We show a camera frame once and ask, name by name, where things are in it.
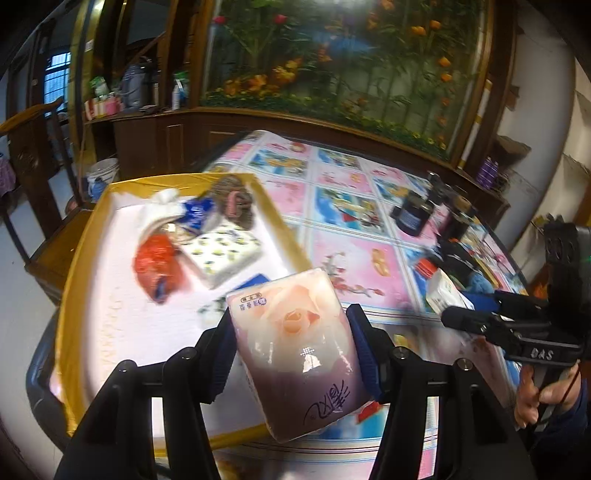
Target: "wooden chair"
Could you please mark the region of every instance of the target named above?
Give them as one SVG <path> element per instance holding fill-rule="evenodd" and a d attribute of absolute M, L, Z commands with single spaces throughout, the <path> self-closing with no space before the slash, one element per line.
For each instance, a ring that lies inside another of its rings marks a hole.
<path fill-rule="evenodd" d="M 34 105 L 0 125 L 0 137 L 8 135 L 9 138 L 10 156 L 17 179 L 45 236 L 45 241 L 32 256 L 29 257 L 19 239 L 2 199 L 0 213 L 25 262 L 25 270 L 35 277 L 55 304 L 61 299 L 74 252 L 92 212 L 92 206 L 82 201 L 72 171 L 72 159 L 61 133 L 56 109 L 62 102 L 63 97 L 60 97 L 53 103 Z M 55 173 L 55 162 L 47 134 L 47 113 L 50 113 L 53 133 L 77 203 L 77 208 L 64 220 L 48 182 Z"/>

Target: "wall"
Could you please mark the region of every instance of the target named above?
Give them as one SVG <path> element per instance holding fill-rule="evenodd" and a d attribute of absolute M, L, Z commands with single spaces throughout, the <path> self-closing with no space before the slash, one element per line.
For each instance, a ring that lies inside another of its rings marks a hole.
<path fill-rule="evenodd" d="M 77 15 L 78 7 L 72 8 L 68 13 L 57 19 L 56 27 L 53 30 L 49 42 L 50 52 L 59 53 L 61 51 L 70 50 L 72 32 L 74 31 L 74 23 L 76 23 Z"/>
<path fill-rule="evenodd" d="M 576 91 L 569 136 L 556 174 L 537 209 L 536 216 L 562 215 L 566 222 L 574 219 L 589 184 L 591 168 L 591 82 L 581 65 L 576 63 Z M 529 226 L 511 252 L 528 280 L 533 280 L 545 263 L 541 235 Z"/>
<path fill-rule="evenodd" d="M 137 0 L 129 25 L 127 45 L 144 38 L 155 38 L 166 28 L 169 5 Z"/>
<path fill-rule="evenodd" d="M 574 89 L 573 53 L 550 22 L 529 3 L 518 1 L 518 36 L 512 83 L 519 86 L 515 111 L 505 109 L 498 133 L 529 145 L 530 154 L 513 166 L 504 196 L 511 208 L 495 233 L 512 248 L 533 217 L 556 170 L 570 125 Z"/>

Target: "orange item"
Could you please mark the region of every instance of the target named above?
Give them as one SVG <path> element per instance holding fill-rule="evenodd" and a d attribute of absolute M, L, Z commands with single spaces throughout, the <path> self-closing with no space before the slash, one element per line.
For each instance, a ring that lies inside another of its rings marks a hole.
<path fill-rule="evenodd" d="M 134 271 L 141 287 L 156 303 L 164 303 L 184 281 L 175 255 L 172 243 L 161 233 L 152 235 L 138 248 Z"/>
<path fill-rule="evenodd" d="M 427 279 L 431 278 L 433 274 L 437 271 L 437 267 L 426 258 L 422 258 L 421 260 L 419 260 L 415 265 L 414 269 Z"/>
<path fill-rule="evenodd" d="M 370 416 L 375 415 L 377 412 L 382 410 L 383 406 L 380 405 L 378 402 L 373 401 L 369 405 L 367 405 L 361 412 L 357 414 L 357 423 L 361 423 L 364 420 L 370 418 Z"/>

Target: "pink item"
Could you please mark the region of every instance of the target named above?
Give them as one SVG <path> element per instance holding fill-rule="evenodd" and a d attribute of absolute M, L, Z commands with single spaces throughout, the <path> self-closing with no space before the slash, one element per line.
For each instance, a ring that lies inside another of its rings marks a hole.
<path fill-rule="evenodd" d="M 10 162 L 0 153 L 0 197 L 14 190 L 16 180 Z"/>
<path fill-rule="evenodd" d="M 226 203 L 226 216 L 228 218 L 236 217 L 236 195 L 238 195 L 238 190 L 234 190 L 228 195 L 228 201 Z"/>
<path fill-rule="evenodd" d="M 349 321 L 321 268 L 243 288 L 227 301 L 275 440 L 326 427 L 369 400 Z"/>

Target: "tray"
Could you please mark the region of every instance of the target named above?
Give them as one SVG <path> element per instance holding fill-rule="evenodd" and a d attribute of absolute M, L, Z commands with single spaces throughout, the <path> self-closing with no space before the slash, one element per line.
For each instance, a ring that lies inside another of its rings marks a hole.
<path fill-rule="evenodd" d="M 57 373 L 63 388 L 68 430 L 72 434 L 91 399 L 117 363 L 161 362 L 194 345 L 217 325 L 226 293 L 262 274 L 269 280 L 305 271 L 310 262 L 252 174 L 238 174 L 254 197 L 251 232 L 263 253 L 253 264 L 214 290 L 207 290 L 188 264 L 190 288 L 163 305 L 152 302 L 132 269 L 140 231 L 141 205 L 155 192 L 175 187 L 182 196 L 205 192 L 225 174 L 179 174 L 111 184 L 97 204 L 74 256 L 66 283 L 56 339 Z M 241 410 L 231 405 L 241 398 Z M 214 448 L 241 443 L 267 432 L 236 357 L 227 388 L 203 416 Z M 152 402 L 152 431 L 157 456 L 164 455 L 161 399 Z"/>

